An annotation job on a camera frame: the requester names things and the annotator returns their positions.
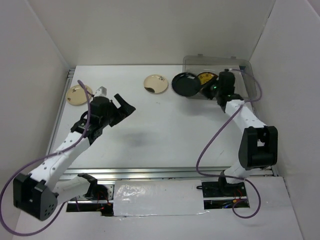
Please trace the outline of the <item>black glossy plate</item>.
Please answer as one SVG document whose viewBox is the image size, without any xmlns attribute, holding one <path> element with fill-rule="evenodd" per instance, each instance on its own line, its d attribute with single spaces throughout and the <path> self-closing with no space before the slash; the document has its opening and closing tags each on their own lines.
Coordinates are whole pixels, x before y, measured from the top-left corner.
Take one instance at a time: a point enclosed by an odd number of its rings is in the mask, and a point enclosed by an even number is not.
<svg viewBox="0 0 320 240">
<path fill-rule="evenodd" d="M 192 97 L 201 90 L 202 85 L 193 73 L 182 72 L 172 79 L 171 86 L 176 94 L 183 97 Z"/>
</svg>

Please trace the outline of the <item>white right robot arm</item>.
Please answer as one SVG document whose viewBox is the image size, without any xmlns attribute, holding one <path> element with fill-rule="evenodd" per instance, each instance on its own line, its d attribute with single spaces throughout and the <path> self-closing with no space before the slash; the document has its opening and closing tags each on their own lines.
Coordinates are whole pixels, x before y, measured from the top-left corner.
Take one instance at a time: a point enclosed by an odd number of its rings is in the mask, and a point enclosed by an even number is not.
<svg viewBox="0 0 320 240">
<path fill-rule="evenodd" d="M 237 160 L 218 177 L 217 190 L 223 196 L 239 190 L 252 170 L 268 168 L 278 160 L 277 128 L 266 125 L 256 117 L 247 106 L 252 100 L 245 100 L 235 93 L 236 77 L 232 71 L 230 68 L 220 72 L 203 89 L 203 95 L 215 98 L 222 111 L 229 116 L 227 122 L 233 121 L 242 132 Z"/>
</svg>

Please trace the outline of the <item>yellow patterned plate brown rim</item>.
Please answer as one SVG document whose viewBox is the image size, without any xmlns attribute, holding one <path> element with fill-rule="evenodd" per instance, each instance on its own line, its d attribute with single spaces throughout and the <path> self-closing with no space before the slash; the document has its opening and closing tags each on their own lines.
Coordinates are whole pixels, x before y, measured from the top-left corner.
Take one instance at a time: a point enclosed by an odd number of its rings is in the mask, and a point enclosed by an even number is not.
<svg viewBox="0 0 320 240">
<path fill-rule="evenodd" d="M 212 72 L 201 72 L 197 75 L 197 78 L 200 81 L 200 84 L 203 86 L 204 84 L 206 84 L 207 82 L 211 81 L 212 79 L 217 79 L 218 75 Z"/>
</svg>

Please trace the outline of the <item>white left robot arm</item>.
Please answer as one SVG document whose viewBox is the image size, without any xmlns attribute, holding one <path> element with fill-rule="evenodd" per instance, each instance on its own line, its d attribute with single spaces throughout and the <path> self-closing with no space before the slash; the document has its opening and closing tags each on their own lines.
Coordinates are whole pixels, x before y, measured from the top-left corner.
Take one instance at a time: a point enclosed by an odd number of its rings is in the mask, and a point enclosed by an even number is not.
<svg viewBox="0 0 320 240">
<path fill-rule="evenodd" d="M 86 151 L 107 126 L 113 127 L 130 116 L 136 108 L 119 94 L 119 107 L 105 96 L 95 96 L 89 109 L 72 126 L 63 143 L 41 165 L 28 174 L 19 173 L 13 179 L 13 205 L 37 218 L 48 219 L 56 207 L 77 196 L 88 200 L 97 197 L 98 181 L 87 173 L 59 183 L 69 166 Z"/>
</svg>

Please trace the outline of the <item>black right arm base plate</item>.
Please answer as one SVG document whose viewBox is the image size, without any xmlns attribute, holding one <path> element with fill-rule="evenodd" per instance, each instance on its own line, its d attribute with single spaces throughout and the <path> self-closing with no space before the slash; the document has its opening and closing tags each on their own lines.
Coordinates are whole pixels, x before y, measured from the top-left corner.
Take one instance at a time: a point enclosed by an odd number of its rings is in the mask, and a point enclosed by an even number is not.
<svg viewBox="0 0 320 240">
<path fill-rule="evenodd" d="M 196 189 L 202 191 L 205 200 L 233 200 L 247 197 L 243 182 L 229 184 L 222 181 L 203 181 L 196 186 Z"/>
</svg>

